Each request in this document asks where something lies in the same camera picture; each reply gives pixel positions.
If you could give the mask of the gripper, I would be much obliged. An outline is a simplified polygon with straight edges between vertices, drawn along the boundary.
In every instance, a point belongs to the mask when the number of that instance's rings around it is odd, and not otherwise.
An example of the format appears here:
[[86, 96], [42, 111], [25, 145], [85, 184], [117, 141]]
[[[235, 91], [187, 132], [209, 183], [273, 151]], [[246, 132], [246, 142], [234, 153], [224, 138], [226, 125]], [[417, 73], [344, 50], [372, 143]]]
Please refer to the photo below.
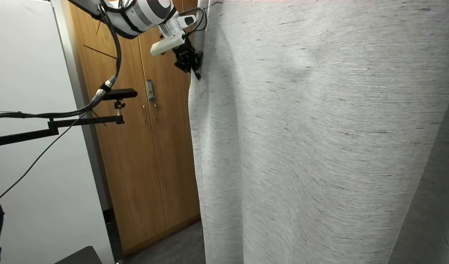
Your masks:
[[203, 52], [195, 51], [189, 37], [185, 37], [184, 43], [174, 47], [172, 51], [176, 56], [174, 65], [186, 73], [193, 71], [196, 79], [201, 80]]

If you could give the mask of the grey fabric curtain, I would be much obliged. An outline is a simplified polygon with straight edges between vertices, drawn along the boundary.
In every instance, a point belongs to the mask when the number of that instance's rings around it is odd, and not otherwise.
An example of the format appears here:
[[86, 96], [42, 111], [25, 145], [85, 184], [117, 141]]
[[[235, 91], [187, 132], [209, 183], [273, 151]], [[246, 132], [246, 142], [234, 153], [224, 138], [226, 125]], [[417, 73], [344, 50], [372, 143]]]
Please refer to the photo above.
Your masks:
[[449, 0], [198, 0], [206, 264], [449, 264]]

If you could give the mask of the wooden cabinet door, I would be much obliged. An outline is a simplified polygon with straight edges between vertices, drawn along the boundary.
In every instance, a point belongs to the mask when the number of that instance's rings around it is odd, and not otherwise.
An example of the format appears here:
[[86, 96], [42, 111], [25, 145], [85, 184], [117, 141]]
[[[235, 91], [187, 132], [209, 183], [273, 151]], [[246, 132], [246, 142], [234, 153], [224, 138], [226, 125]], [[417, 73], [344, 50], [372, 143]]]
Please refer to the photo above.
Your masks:
[[[200, 214], [188, 115], [190, 77], [175, 65], [172, 51], [152, 56], [160, 40], [157, 27], [139, 37], [144, 80], [152, 80], [154, 101], [147, 101], [167, 228]], [[154, 119], [153, 103], [158, 107]]]
[[[85, 89], [93, 97], [114, 75], [115, 46], [106, 25], [69, 5]], [[124, 124], [97, 125], [96, 134], [105, 179], [117, 224], [122, 254], [127, 256], [165, 228], [150, 119], [143, 121], [146, 106], [143, 67], [138, 40], [119, 39], [120, 74], [114, 89], [134, 89], [137, 97], [123, 100]]]

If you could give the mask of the wooden cabinet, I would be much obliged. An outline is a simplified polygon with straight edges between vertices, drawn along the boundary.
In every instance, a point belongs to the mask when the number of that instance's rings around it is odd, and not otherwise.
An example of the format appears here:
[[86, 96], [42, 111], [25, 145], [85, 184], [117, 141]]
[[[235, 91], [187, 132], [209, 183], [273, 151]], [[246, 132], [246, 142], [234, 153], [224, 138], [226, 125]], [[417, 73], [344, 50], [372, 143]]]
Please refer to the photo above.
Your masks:
[[122, 257], [131, 257], [199, 220], [188, 117], [190, 75], [172, 51], [152, 56], [153, 28], [120, 38], [122, 65], [115, 89], [131, 88], [123, 125], [95, 125], [102, 184], [112, 206]]

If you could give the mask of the white partition panel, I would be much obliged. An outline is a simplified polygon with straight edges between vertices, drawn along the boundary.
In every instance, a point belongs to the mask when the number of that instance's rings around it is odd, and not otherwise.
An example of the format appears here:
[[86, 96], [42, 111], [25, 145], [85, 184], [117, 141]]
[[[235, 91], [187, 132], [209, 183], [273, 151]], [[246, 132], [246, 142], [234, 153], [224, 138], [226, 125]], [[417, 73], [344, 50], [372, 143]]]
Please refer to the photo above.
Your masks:
[[[77, 108], [53, 5], [0, 0], [0, 111]], [[1, 264], [54, 264], [88, 246], [114, 263], [81, 127], [0, 146], [0, 195]]]

